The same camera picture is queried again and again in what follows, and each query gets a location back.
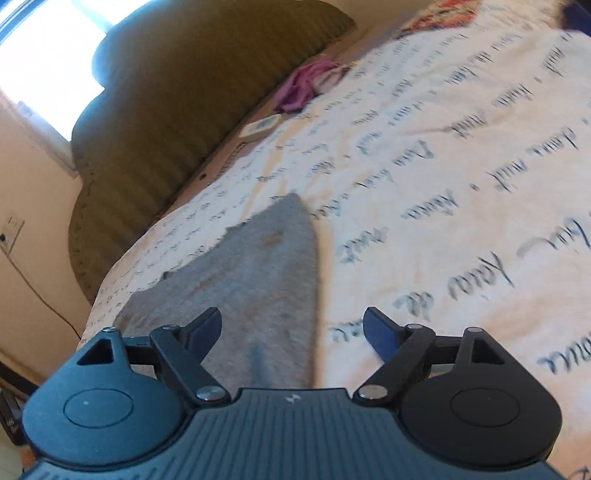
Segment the grey knitted sock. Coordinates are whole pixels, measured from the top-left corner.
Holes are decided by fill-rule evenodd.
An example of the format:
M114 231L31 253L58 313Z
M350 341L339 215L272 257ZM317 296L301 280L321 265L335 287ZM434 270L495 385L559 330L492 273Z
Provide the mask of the grey knitted sock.
M291 193L133 293L114 325L126 337L143 336L166 324L185 326L215 307L221 337L204 368L229 392L306 389L314 383L317 297L317 237L303 201Z

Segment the white bedspread with script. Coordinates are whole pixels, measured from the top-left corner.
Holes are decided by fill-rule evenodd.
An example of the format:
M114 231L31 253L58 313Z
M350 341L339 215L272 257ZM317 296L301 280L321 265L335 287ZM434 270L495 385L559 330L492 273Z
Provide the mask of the white bedspread with script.
M481 326L557 399L551 464L588 478L590 39L563 8L484 1L470 26L388 41L259 144L224 147L106 275L84 337L294 193L318 241L318 386L377 369L367 307Z

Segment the white remote control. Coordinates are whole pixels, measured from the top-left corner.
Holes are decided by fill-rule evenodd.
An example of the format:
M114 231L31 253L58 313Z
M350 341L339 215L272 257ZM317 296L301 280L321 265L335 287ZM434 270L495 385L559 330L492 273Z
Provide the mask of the white remote control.
M269 136L277 126L283 121L282 114L273 114L262 119L256 120L245 127L239 133L238 138L243 142L252 142Z

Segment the olive ribbed headboard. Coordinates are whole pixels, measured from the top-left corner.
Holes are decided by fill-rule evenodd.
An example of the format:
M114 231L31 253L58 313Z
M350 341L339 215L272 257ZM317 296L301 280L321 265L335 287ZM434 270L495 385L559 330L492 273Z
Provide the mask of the olive ribbed headboard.
M69 256L88 300L229 133L354 25L322 1L151 1L107 33L70 141Z

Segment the purple cloth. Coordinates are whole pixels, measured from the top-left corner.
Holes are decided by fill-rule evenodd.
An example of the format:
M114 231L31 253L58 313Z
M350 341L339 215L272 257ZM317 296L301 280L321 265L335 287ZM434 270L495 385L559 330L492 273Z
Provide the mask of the purple cloth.
M301 111L315 97L315 80L338 67L338 63L325 56L298 67L274 95L273 110L279 113Z

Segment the orange patterned pillow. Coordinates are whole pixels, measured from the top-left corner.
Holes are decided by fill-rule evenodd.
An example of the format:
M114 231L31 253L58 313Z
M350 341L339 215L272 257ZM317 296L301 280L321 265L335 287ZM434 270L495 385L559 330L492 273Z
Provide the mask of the orange patterned pillow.
M440 0L431 2L398 30L402 38L422 31L462 28L470 25L480 8L480 0Z

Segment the bright window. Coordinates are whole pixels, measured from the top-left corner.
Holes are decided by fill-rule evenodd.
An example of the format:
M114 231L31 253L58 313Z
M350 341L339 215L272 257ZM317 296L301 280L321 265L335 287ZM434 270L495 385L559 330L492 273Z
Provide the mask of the bright window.
M1 3L1 91L69 141L104 87L92 73L99 44L143 1Z

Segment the white wall socket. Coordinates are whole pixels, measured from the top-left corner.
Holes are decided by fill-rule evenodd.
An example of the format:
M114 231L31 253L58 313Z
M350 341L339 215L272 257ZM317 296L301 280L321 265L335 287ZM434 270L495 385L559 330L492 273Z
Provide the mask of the white wall socket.
M24 224L25 221L15 213L9 213L1 224L1 248L7 255L11 254Z

